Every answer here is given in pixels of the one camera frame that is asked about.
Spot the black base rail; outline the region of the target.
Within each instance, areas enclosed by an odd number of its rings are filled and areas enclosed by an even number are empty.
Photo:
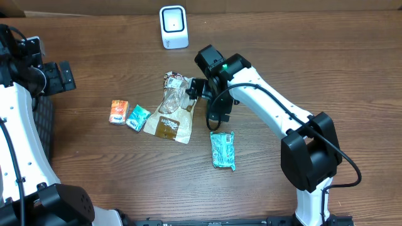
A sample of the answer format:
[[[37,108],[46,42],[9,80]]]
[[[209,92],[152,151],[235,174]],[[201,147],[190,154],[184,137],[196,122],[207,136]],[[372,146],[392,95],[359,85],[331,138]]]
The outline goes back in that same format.
[[[188,220],[170,221],[142,220],[134,221],[137,226],[291,226],[301,225],[296,217],[268,217],[266,219],[237,219],[237,220]]]

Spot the teal tissue pack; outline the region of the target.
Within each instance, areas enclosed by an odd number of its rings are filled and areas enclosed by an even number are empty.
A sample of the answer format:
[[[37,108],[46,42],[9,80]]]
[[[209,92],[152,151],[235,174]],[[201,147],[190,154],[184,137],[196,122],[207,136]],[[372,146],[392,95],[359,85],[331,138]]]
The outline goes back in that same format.
[[[146,110],[140,105],[136,105],[136,107],[133,109],[132,113],[126,120],[126,125],[136,132],[139,132],[145,125],[150,115],[150,111]]]

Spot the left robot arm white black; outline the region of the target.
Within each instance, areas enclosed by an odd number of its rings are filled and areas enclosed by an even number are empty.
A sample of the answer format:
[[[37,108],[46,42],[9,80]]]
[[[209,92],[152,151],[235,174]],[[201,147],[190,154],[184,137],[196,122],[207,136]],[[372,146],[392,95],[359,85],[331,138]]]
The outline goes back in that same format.
[[[39,37],[16,33],[1,25],[1,225],[134,225],[56,176],[36,128],[47,132],[52,117],[34,113],[41,97],[73,90],[75,80],[69,62],[43,62]]]

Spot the white barcode scanner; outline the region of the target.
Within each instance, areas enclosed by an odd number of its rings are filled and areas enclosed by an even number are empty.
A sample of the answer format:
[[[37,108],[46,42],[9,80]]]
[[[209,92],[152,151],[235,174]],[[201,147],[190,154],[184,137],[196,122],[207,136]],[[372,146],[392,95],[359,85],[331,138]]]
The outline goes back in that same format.
[[[181,49],[188,46],[187,17],[183,6],[162,7],[160,9],[160,27],[165,49]]]

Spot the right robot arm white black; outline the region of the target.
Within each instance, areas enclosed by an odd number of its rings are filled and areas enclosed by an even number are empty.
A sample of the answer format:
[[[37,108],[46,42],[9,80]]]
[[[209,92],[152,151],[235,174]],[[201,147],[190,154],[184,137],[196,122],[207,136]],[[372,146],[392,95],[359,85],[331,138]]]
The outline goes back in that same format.
[[[193,79],[186,92],[192,99],[207,99],[207,122],[227,122],[232,106],[243,103],[280,139],[281,169],[297,195],[290,224],[335,225],[328,187],[342,156],[332,119],[292,104],[239,54],[224,58],[209,45],[197,53],[195,63],[205,78]]]

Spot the dark grey plastic basket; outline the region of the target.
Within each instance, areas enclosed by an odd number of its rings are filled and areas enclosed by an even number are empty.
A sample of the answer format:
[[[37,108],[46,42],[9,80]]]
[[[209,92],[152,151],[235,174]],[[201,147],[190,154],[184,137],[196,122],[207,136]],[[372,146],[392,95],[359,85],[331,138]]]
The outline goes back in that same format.
[[[43,150],[48,162],[51,162],[54,143],[55,109],[51,98],[40,96],[33,99],[33,117]]]

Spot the orange tissue pack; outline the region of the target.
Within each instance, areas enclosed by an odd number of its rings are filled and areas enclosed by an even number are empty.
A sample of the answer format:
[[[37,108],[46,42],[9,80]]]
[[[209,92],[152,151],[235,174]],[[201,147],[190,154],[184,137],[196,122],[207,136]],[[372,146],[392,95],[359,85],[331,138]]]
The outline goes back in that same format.
[[[125,125],[129,112],[129,102],[126,100],[113,100],[111,103],[111,113],[109,122],[111,124]]]

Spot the brown white snack pouch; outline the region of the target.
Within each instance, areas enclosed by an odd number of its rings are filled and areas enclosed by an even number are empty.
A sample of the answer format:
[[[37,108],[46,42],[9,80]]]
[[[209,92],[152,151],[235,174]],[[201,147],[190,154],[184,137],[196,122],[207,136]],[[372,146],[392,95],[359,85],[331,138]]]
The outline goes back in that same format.
[[[151,114],[143,131],[156,137],[189,143],[197,99],[186,93],[191,78],[176,72],[164,74],[163,100]]]

